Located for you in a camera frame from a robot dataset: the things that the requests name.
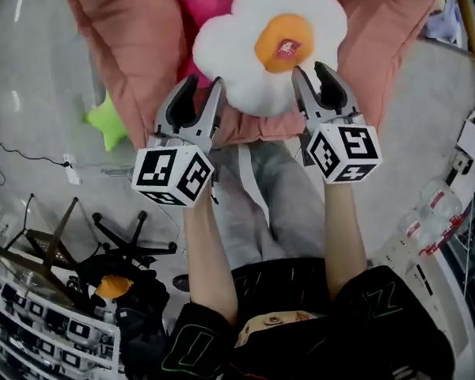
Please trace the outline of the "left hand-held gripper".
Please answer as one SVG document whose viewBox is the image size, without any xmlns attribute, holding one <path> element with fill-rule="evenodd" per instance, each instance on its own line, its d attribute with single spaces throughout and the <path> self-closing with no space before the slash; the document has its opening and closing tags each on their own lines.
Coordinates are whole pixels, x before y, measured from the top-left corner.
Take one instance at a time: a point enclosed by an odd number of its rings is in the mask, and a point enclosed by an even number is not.
<svg viewBox="0 0 475 380">
<path fill-rule="evenodd" d="M 195 124 L 198 81 L 190 74 L 173 87 L 157 111 L 148 147 L 137 152 L 131 187 L 159 205 L 193 207 L 215 172 L 208 155 L 221 123 L 224 81 L 212 82 Z"/>
</svg>

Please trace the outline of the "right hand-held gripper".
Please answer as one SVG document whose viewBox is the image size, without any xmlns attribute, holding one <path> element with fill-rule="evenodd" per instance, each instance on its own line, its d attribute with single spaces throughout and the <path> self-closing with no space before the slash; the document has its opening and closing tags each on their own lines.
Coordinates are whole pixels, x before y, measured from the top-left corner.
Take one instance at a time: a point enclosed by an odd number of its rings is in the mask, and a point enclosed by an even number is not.
<svg viewBox="0 0 475 380">
<path fill-rule="evenodd" d="M 291 75 L 296 104 L 306 121 L 304 165 L 315 165 L 327 184 L 363 181 L 382 164 L 377 132 L 366 124 L 349 84 L 325 63 L 316 61 L 314 69 L 321 83 L 320 105 L 306 72 L 296 66 Z M 336 114 L 324 119 L 320 106 Z"/>
</svg>

